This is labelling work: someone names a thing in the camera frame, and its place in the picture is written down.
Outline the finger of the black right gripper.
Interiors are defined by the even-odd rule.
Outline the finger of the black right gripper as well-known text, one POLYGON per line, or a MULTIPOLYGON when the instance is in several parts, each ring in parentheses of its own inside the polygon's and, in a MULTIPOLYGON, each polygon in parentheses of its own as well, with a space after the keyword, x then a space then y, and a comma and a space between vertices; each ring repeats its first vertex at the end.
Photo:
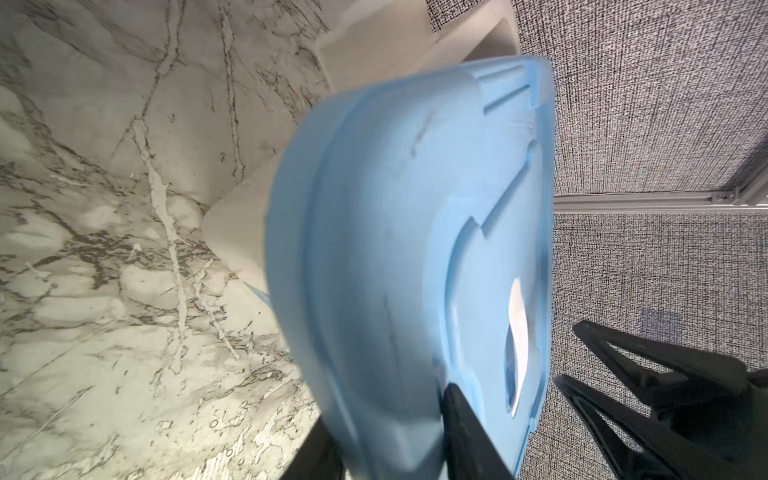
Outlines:
POLYGON ((732 357, 633 336, 582 321, 574 334, 645 405, 671 408, 740 395, 746 365, 732 357))
POLYGON ((736 462, 716 456, 662 423, 568 376, 554 383, 579 415, 618 479, 746 479, 736 462))

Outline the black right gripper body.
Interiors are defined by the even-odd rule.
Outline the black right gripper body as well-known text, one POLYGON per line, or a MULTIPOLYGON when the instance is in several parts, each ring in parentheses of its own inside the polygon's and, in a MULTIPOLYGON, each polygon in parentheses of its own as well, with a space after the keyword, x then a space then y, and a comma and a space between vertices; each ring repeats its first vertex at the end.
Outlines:
POLYGON ((767 371, 750 372, 748 380, 734 397, 652 411, 653 419, 702 451, 685 460, 676 478, 767 477, 767 371))

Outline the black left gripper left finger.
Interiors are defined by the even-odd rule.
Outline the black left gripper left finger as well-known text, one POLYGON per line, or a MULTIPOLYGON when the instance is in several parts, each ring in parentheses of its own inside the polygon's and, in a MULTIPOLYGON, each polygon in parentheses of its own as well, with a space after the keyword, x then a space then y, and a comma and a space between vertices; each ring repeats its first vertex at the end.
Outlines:
POLYGON ((342 480, 345 467, 336 444, 321 419, 305 438, 281 480, 342 480))

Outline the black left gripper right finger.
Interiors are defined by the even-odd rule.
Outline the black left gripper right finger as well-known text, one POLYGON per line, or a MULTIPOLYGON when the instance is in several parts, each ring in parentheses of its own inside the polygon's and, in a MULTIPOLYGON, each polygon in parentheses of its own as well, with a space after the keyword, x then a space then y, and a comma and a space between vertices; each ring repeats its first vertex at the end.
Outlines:
POLYGON ((440 409, 449 479, 514 479, 457 384, 446 387, 440 409))

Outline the blue plastic bin lid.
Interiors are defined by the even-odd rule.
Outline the blue plastic bin lid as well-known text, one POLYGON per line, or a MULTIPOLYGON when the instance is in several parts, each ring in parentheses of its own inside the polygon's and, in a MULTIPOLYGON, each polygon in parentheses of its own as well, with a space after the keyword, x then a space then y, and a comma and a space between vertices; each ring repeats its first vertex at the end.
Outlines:
POLYGON ((435 479, 457 384, 511 473, 550 370, 555 88, 504 56, 366 88, 322 154, 286 148, 271 303, 350 473, 435 479))

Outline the white plastic storage bin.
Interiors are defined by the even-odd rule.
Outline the white plastic storage bin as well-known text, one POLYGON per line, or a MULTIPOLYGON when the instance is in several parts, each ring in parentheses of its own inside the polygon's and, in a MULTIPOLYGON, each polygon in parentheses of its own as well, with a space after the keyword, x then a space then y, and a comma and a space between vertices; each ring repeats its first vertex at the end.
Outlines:
MULTIPOLYGON (((331 97, 297 130, 312 134, 310 155, 324 153, 349 107, 366 88, 462 62, 517 55, 520 38, 510 1, 346 1, 336 24, 313 46, 331 97)), ((204 216, 203 238, 222 263, 263 303, 265 217, 283 155, 247 174, 204 216)))

